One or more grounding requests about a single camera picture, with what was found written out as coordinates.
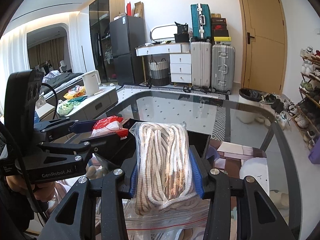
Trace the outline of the black bag on desk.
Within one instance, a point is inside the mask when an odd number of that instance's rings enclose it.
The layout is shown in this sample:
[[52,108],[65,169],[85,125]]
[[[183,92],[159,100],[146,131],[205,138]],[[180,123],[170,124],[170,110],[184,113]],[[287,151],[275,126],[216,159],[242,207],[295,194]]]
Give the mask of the black bag on desk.
[[175,42],[176,43],[187,43],[189,42],[189,26],[188,24],[180,24],[175,22],[176,27],[177,27],[177,33],[174,34],[175,37]]

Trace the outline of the white trash bin black liner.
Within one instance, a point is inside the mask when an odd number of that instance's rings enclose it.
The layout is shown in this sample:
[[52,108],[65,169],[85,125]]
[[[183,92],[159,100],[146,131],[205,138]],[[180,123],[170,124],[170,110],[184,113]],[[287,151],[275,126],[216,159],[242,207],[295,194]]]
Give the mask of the white trash bin black liner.
[[238,103],[241,105],[236,117],[244,124],[252,123],[257,117],[257,113],[253,112],[252,107],[259,107],[262,100],[262,94],[253,89],[240,88]]

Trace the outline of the stack of shoe boxes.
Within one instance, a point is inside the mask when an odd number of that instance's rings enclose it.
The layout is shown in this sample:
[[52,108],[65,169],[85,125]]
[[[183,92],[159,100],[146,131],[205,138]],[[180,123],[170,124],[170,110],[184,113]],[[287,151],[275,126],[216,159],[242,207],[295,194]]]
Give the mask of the stack of shoe boxes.
[[211,14],[212,36],[215,44],[231,45],[226,18],[220,14]]

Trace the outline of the black cardboard box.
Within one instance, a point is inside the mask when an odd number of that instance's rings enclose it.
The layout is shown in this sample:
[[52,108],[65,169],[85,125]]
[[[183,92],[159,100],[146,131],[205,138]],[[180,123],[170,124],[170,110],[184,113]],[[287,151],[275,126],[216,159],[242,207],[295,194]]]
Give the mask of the black cardboard box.
[[[130,118],[130,119],[125,119],[121,124],[123,125],[123,128],[130,129],[137,122],[142,122],[142,121]],[[194,145],[199,156],[201,158],[204,157],[210,142],[210,135],[194,132],[190,130],[187,130],[187,132],[189,137],[189,145]]]

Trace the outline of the dark glass wardrobe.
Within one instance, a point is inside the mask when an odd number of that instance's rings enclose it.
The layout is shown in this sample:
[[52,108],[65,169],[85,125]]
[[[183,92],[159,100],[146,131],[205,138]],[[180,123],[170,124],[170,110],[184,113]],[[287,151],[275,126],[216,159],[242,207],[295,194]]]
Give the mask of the dark glass wardrobe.
[[125,0],[95,0],[89,5],[93,60],[101,81],[117,80],[111,45],[110,23],[125,12]]

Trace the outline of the purple paper bag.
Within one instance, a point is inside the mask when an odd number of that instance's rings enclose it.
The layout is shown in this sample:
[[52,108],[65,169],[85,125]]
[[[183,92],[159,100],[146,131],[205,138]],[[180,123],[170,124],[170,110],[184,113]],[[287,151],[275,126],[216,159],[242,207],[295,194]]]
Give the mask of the purple paper bag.
[[308,159],[313,164],[320,164],[320,140],[319,140],[319,137],[314,137],[313,139],[311,139],[308,147],[310,150]]

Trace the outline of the oval desk mirror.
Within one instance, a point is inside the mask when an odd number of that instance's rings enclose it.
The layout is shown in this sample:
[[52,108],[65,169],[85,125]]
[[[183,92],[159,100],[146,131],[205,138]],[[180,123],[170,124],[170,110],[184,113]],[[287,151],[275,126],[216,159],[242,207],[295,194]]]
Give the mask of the oval desk mirror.
[[174,41],[175,34],[177,34],[177,26],[174,24],[155,27],[150,31],[150,40],[154,42]]

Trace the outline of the shoe rack with shoes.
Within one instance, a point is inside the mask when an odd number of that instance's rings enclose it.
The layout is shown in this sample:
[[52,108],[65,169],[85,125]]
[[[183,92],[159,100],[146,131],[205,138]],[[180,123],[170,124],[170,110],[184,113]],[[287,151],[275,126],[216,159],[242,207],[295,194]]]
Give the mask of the shoe rack with shoes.
[[272,107],[278,111],[280,127],[285,129],[294,122],[304,132],[303,140],[311,150],[319,139],[319,50],[308,46],[300,50],[300,57],[302,81],[298,90],[302,99],[298,103],[277,99]]

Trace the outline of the woven laundry basket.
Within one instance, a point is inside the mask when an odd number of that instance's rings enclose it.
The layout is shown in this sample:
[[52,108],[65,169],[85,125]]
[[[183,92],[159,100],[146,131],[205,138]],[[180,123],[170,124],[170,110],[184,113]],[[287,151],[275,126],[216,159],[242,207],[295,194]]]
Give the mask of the woven laundry basket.
[[149,62],[151,75],[151,84],[153,86],[166,86],[170,84],[169,63],[162,58],[161,61],[155,61],[153,57]]

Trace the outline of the white electric kettle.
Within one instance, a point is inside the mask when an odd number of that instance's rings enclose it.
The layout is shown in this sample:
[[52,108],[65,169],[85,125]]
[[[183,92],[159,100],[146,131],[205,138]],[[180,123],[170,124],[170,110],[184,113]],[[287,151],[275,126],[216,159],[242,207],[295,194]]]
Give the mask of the white electric kettle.
[[86,72],[81,77],[87,96],[93,96],[100,91],[101,79],[98,70]]

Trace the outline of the red white plastic bag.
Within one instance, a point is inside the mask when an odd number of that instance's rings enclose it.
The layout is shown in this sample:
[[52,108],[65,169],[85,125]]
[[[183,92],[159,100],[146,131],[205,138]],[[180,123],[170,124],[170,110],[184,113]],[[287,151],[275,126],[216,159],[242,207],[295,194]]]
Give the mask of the red white plastic bag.
[[123,128],[121,124],[123,120],[124,119],[122,117],[116,115],[100,119],[93,126],[91,137],[98,137],[111,133],[116,133],[121,138],[127,137],[129,130],[127,128]]

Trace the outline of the grey side table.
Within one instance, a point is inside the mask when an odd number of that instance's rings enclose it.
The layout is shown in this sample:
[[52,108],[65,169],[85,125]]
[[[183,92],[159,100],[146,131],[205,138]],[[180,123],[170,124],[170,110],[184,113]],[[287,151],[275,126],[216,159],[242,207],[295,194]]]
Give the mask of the grey side table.
[[86,98],[75,106],[66,116],[57,115],[59,118],[70,118],[71,120],[86,121],[95,119],[118,103],[117,90],[115,86],[99,87],[100,92]]

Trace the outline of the wooden door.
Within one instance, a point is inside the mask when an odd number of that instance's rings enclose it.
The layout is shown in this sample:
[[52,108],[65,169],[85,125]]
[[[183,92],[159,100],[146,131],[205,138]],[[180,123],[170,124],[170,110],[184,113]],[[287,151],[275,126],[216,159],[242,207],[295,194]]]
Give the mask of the wooden door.
[[239,0],[243,53],[241,86],[281,94],[287,63],[287,31],[281,0]]

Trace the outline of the black refrigerator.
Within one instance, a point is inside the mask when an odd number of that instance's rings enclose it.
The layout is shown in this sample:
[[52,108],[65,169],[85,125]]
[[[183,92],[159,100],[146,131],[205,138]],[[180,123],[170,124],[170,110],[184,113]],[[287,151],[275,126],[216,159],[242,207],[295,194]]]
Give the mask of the black refrigerator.
[[136,48],[146,43],[144,19],[126,15],[112,21],[110,37],[118,84],[142,83],[143,63],[136,55]]

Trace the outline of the anime printed desk mat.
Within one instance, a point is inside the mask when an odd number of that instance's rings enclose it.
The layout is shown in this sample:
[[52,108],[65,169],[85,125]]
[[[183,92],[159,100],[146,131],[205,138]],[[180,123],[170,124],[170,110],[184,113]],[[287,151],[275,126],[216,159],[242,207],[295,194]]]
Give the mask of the anime printed desk mat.
[[[267,158],[258,148],[212,140],[206,159],[214,168],[220,169],[233,178],[244,179],[253,176],[266,193],[270,192]],[[208,217],[209,201],[195,196],[191,202],[183,202],[178,209],[164,212],[151,211],[146,215],[135,212],[136,199],[123,202],[124,215],[129,239],[165,239],[165,233],[185,231],[185,239],[202,235]]]

